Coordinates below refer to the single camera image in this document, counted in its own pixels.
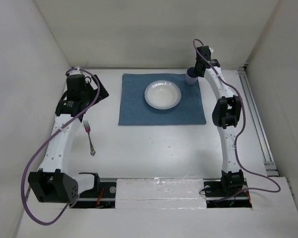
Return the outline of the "lavender plastic cup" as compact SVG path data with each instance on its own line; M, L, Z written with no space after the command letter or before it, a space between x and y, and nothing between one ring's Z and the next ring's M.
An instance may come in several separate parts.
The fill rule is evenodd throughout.
M198 80L198 76L188 76L187 75L187 71L186 71L186 78L185 78L185 82L187 85L194 85Z

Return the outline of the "white blue-rimmed plate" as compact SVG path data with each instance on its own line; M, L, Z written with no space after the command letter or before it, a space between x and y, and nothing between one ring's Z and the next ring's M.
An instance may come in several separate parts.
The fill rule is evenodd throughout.
M177 106L181 100L181 91L176 84L167 80L158 80L147 86L145 101L157 110L168 110Z

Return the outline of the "blue cloth napkin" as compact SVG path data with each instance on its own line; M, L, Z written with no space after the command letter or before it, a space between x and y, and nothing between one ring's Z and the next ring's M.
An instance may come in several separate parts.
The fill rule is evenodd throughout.
M185 74L123 74L119 125L205 125L199 82Z

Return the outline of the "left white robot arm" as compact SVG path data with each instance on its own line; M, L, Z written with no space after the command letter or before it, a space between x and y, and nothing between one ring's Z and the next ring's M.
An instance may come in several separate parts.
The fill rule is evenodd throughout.
M100 193L97 173L68 174L69 156L74 137L87 110L109 96L97 75L82 69L67 72L67 89L55 110L53 138L45 158L36 172L30 172L28 183L41 203L73 204L84 192L89 196Z

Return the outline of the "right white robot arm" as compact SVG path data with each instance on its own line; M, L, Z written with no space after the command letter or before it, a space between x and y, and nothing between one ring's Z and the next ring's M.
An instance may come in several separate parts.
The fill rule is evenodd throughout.
M222 75L219 62L211 59L208 46L195 47L196 63L187 70L189 79L202 77L207 80L217 99L212 113L213 124L217 127L222 146L223 164L220 190L232 195L243 187L244 176L236 159L236 127L242 110L241 96L236 88L229 85Z

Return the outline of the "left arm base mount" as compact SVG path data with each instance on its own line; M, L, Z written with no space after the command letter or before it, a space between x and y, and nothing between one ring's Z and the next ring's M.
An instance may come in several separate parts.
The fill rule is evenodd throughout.
M117 191L116 178L101 178L97 190L91 189L80 194L74 209L113 209Z

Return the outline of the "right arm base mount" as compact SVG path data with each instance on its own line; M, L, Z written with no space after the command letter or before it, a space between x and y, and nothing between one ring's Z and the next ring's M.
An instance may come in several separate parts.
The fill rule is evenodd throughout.
M243 172L222 172L220 179L203 180L199 194L206 199L207 208L252 208Z

